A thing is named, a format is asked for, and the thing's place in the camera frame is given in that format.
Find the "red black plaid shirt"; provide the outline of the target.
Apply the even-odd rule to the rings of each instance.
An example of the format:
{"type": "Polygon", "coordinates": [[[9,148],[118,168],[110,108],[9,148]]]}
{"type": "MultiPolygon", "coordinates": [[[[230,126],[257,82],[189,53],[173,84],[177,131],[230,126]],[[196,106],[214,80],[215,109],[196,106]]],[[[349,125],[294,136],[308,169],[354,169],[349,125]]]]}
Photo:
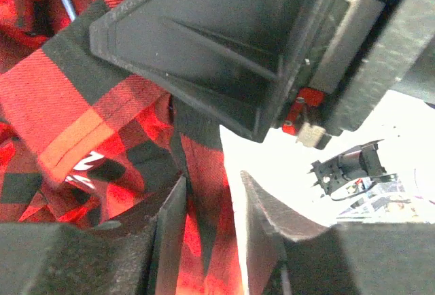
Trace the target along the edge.
{"type": "Polygon", "coordinates": [[[90,228],[187,179],[177,294],[244,292],[220,129],[92,55],[123,0],[1,0],[1,221],[90,228]]]}

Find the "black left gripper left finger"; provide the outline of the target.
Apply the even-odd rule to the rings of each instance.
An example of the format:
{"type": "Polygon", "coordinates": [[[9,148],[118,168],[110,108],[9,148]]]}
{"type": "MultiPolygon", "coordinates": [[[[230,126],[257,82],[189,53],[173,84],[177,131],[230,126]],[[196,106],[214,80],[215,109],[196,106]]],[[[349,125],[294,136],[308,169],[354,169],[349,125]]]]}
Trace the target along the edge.
{"type": "Polygon", "coordinates": [[[186,179],[97,227],[1,225],[2,294],[174,294],[186,179]]]}

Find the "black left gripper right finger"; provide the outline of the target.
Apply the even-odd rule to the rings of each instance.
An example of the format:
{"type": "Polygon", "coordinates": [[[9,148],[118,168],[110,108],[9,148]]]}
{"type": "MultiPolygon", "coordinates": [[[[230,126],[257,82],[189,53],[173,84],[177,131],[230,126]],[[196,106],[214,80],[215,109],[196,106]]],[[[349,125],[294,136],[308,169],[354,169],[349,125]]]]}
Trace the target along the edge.
{"type": "Polygon", "coordinates": [[[247,195],[251,294],[433,294],[434,226],[345,223],[326,228],[241,173],[247,195]]]}

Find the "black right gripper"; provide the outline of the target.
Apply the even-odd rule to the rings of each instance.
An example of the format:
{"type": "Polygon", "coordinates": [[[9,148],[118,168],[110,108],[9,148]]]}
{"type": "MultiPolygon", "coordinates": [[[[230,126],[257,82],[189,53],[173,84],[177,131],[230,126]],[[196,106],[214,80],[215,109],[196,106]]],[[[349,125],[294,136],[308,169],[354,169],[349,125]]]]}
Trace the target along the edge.
{"type": "Polygon", "coordinates": [[[302,121],[326,135],[361,127],[388,90],[434,102],[434,0],[349,0],[335,36],[281,110],[283,130],[302,121]]]}

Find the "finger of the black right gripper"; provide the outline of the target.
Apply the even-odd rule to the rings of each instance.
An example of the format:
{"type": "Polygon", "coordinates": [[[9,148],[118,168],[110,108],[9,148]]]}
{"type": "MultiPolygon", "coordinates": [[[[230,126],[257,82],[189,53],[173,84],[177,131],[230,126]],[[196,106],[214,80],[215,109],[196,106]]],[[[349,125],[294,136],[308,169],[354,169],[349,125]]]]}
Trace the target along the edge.
{"type": "Polygon", "coordinates": [[[261,142],[321,0],[125,0],[90,25],[91,52],[261,142]]]}

